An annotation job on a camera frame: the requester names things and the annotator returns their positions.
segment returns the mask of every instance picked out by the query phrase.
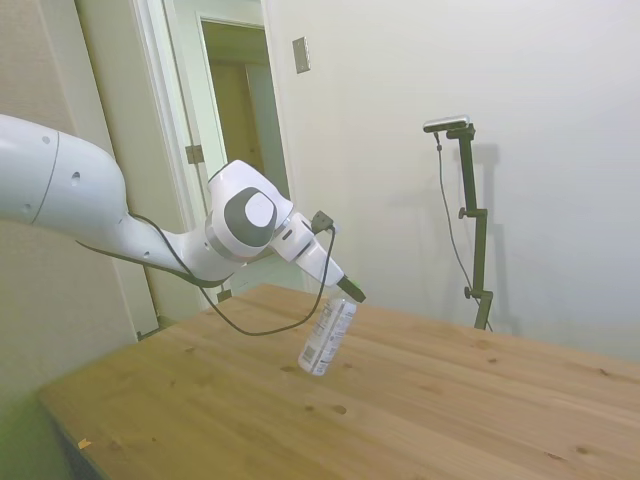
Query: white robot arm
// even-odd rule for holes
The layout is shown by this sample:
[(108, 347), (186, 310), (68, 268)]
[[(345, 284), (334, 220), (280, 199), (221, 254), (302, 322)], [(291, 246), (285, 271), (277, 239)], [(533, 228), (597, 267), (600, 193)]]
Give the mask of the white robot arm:
[(308, 220), (260, 173), (234, 161), (210, 181), (212, 211), (182, 234), (129, 214), (124, 178), (104, 150), (62, 132), (0, 115), (0, 218), (75, 238), (106, 255), (215, 287), (269, 247), (325, 285), (364, 295), (329, 259)]

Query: can label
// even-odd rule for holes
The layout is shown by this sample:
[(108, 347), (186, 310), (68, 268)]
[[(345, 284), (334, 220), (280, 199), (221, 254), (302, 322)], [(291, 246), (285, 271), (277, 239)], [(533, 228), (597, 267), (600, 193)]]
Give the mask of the can label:
[(354, 304), (328, 301), (311, 331), (298, 363), (313, 375), (324, 375), (356, 312)]

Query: wall plate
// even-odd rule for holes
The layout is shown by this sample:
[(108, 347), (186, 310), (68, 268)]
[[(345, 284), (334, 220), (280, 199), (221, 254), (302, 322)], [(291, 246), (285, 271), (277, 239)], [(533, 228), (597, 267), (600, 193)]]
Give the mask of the wall plate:
[(296, 61), (296, 72), (304, 73), (311, 70), (307, 37), (300, 37), (293, 41), (293, 58)]

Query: wood grain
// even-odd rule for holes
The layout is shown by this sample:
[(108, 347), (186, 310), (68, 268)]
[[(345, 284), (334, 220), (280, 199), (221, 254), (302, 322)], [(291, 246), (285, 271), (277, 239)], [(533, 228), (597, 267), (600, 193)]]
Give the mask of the wood grain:
[[(262, 286), (223, 308), (262, 330), (311, 303)], [(640, 365), (363, 305), (317, 378), (309, 327), (202, 313), (41, 399), (114, 479), (640, 479)]]

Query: black cable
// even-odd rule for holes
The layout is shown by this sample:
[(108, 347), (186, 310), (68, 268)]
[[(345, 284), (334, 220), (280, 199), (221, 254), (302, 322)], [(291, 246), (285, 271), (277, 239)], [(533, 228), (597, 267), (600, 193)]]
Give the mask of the black cable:
[[(442, 145), (440, 144), (440, 137), (438, 136), (438, 132), (434, 132), (433, 136), (436, 138), (436, 143), (438, 144), (438, 165), (439, 165), (439, 175), (440, 175), (440, 192), (442, 193), (442, 202), (444, 203), (444, 210), (447, 213), (447, 224), (449, 226), (449, 238), (451, 239), (451, 245), (453, 246), (453, 253), (456, 255), (456, 260), (458, 260), (458, 265), (462, 269), (462, 273), (464, 273), (464, 278), (467, 280), (467, 285), (469, 286), (469, 290), (473, 287), (471, 286), (471, 280), (469, 280), (469, 275), (467, 274), (467, 269), (464, 268), (462, 264), (462, 260), (460, 259), (460, 254), (458, 253), (458, 247), (456, 246), (456, 241), (453, 237), (453, 228), (451, 227), (451, 214), (449, 213), (449, 204), (447, 202), (447, 196), (444, 193), (444, 183), (442, 181)], [(471, 297), (478, 304), (478, 308), (480, 308), (480, 302), (477, 298)], [(489, 319), (487, 319), (487, 327), (489, 330), (493, 332), (493, 327), (491, 323), (489, 323)]]
[[(176, 259), (176, 262), (178, 262), (180, 264), (180, 266), (182, 268), (184, 268), (185, 272), (187, 272), (187, 274), (189, 274), (189, 276), (191, 278), (197, 279), (197, 277), (193, 274), (193, 272), (191, 272), (189, 267), (187, 267), (185, 265), (185, 263), (182, 261), (180, 256), (173, 249), (173, 246), (171, 245), (171, 242), (169, 242), (169, 239), (166, 237), (166, 235), (164, 234), (164, 232), (162, 231), (162, 229), (158, 225), (156, 225), (152, 220), (150, 220), (147, 217), (144, 217), (142, 215), (138, 215), (138, 214), (131, 213), (131, 212), (129, 212), (129, 215), (131, 215), (134, 218), (138, 218), (138, 219), (140, 219), (140, 220), (142, 220), (144, 222), (147, 222), (149, 225), (151, 225), (153, 228), (155, 228), (156, 231), (162, 237), (162, 240), (164, 240), (165, 245), (167, 246), (167, 248), (169, 249), (169, 251), (171, 252), (173, 257)], [(320, 303), (320, 298), (322, 297), (322, 292), (324, 291), (325, 283), (327, 281), (327, 272), (329, 271), (329, 262), (331, 261), (331, 251), (333, 250), (333, 242), (336, 239), (336, 229), (333, 226), (330, 226), (330, 227), (327, 228), (327, 230), (331, 230), (331, 243), (329, 243), (329, 250), (327, 251), (327, 260), (325, 261), (325, 264), (324, 264), (324, 273), (322, 274), (322, 282), (320, 283), (320, 290), (318, 290), (318, 296), (316, 297), (316, 301), (313, 304), (313, 308), (311, 309), (309, 314), (306, 317), (304, 317), (302, 320), (300, 320), (299, 322), (292, 323), (290, 325), (286, 325), (286, 326), (280, 327), (280, 328), (274, 328), (273, 330), (266, 330), (266, 331), (263, 331), (263, 332), (249, 332), (249, 331), (244, 330), (243, 328), (239, 327), (238, 325), (233, 323), (231, 320), (229, 320), (227, 318), (227, 316), (220, 311), (218, 306), (215, 303), (213, 303), (211, 298), (209, 298), (209, 295), (207, 294), (207, 292), (205, 292), (204, 288), (202, 288), (200, 286), (198, 286), (198, 288), (200, 289), (200, 292), (202, 292), (202, 295), (204, 295), (204, 298), (207, 299), (207, 302), (209, 302), (209, 305), (211, 305), (211, 307), (216, 311), (216, 313), (218, 315), (220, 315), (220, 317), (225, 322), (227, 322), (229, 324), (229, 326), (231, 326), (234, 330), (242, 333), (243, 335), (247, 335), (249, 337), (263, 337), (265, 335), (273, 335), (274, 333), (280, 333), (280, 332), (284, 332), (286, 330), (291, 330), (293, 328), (299, 327), (300, 325), (306, 323), (313, 316), (313, 314), (316, 312), (316, 309), (318, 308), (318, 304)]]

